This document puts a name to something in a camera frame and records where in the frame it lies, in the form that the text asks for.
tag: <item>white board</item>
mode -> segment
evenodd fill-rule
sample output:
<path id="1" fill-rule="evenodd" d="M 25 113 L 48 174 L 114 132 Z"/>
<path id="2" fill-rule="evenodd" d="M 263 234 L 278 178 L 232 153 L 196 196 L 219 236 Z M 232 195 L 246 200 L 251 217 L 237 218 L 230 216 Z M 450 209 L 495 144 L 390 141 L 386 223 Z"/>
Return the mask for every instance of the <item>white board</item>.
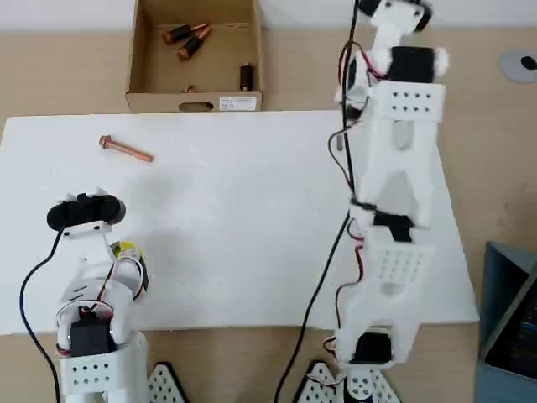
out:
<path id="1" fill-rule="evenodd" d="M 340 124 L 337 112 L 10 118 L 0 147 L 0 334 L 23 331 L 18 289 L 54 240 L 47 211 L 68 192 L 97 187 L 127 206 L 110 240 L 132 240 L 146 254 L 151 283 L 136 307 L 137 326 L 300 325 L 347 212 L 348 189 L 326 151 Z M 148 151 L 154 163 L 100 149 L 103 134 Z M 438 254 L 422 319 L 476 321 L 438 154 L 434 181 Z M 55 330 L 56 304 L 79 253 L 63 241 L 31 282 L 27 307 L 36 330 Z M 356 275 L 344 238 L 312 327 L 335 326 L 336 287 Z"/>

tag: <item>open cardboard box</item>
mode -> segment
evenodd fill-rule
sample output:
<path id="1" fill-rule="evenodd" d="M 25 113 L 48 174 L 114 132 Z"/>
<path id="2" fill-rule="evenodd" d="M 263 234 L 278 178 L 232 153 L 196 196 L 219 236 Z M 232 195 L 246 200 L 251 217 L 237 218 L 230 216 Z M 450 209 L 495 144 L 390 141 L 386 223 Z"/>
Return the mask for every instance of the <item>open cardboard box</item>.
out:
<path id="1" fill-rule="evenodd" d="M 211 25 L 192 59 L 183 42 L 162 35 L 182 24 Z M 251 92 L 239 88 L 240 68 L 253 65 Z M 182 93 L 194 86 L 196 93 Z M 257 0 L 138 0 L 134 14 L 127 101 L 133 113 L 258 111 L 263 99 L 263 52 Z"/>

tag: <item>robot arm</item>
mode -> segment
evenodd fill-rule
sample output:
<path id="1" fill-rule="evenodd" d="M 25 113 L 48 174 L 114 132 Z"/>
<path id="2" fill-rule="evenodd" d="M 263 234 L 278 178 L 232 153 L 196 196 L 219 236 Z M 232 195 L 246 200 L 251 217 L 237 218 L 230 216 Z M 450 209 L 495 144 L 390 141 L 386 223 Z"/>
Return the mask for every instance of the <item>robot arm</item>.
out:
<path id="1" fill-rule="evenodd" d="M 360 49 L 352 58 L 347 78 L 347 104 L 365 112 L 360 129 L 348 131 L 349 139 L 360 136 L 360 144 L 367 145 L 365 159 L 351 149 L 365 166 L 355 178 L 357 194 L 350 206 L 364 237 L 364 276 L 347 292 L 334 342 L 347 380 L 366 379 L 370 371 L 405 362 L 420 326 L 421 288 L 435 254 L 428 164 L 445 97 L 445 87 L 434 80 L 449 64 L 443 49 L 400 45 L 404 35 L 429 23 L 428 5 L 419 0 L 362 0 L 359 9 L 378 31 L 372 49 Z M 341 94 L 340 88 L 336 99 L 341 100 Z M 409 183 L 413 208 L 404 213 L 381 211 L 379 198 L 400 173 Z M 339 401 L 343 396 L 368 398 L 352 382 L 342 388 Z"/>
<path id="2" fill-rule="evenodd" d="M 147 403 L 147 346 L 131 324 L 133 304 L 149 285 L 141 251 L 109 244 L 125 215 L 109 195 L 79 195 L 49 211 L 49 226 L 81 251 L 75 278 L 56 315 L 62 393 L 67 403 Z"/>

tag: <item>hole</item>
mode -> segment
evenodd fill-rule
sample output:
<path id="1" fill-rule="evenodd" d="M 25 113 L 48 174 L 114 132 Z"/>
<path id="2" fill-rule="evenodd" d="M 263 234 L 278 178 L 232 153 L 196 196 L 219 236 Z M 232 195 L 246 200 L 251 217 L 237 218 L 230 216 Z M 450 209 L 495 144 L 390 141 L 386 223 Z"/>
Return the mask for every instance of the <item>hole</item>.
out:
<path id="1" fill-rule="evenodd" d="M 210 102 L 183 102 L 178 106 L 181 112 L 210 112 L 214 108 Z"/>
<path id="2" fill-rule="evenodd" d="M 403 292 L 404 287 L 401 284 L 396 283 L 383 283 L 381 286 L 381 291 L 386 296 L 398 296 Z"/>
<path id="3" fill-rule="evenodd" d="M 524 56 L 520 59 L 520 63 L 527 70 L 537 70 L 537 61 L 531 56 Z"/>

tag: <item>table surface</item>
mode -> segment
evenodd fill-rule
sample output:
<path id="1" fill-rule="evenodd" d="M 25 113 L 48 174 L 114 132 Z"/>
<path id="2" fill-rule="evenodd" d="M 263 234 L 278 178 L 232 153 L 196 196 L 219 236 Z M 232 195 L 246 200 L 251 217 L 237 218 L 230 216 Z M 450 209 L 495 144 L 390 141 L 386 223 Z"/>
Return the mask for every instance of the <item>table surface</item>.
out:
<path id="1" fill-rule="evenodd" d="M 265 32 L 264 109 L 335 108 L 336 60 L 346 34 Z M 537 87 L 508 82 L 497 62 L 506 50 L 534 50 L 535 35 L 537 29 L 432 29 L 416 39 L 451 54 L 439 144 L 477 294 L 487 240 L 537 246 Z M 371 32 L 357 38 L 370 43 Z M 128 42 L 128 33 L 0 34 L 0 127 L 9 116 L 127 113 Z M 307 332 L 283 402 L 291 401 L 312 359 L 327 359 L 325 335 Z M 192 402 L 271 401 L 297 336 L 295 328 L 148 332 L 149 364 L 170 361 Z M 54 337 L 43 341 L 52 352 Z M 387 371 L 388 378 L 402 401 L 470 402 L 476 347 L 475 324 L 422 327 L 409 362 Z M 4 394 L 53 400 L 49 371 L 28 337 L 1 337 L 0 355 Z"/>

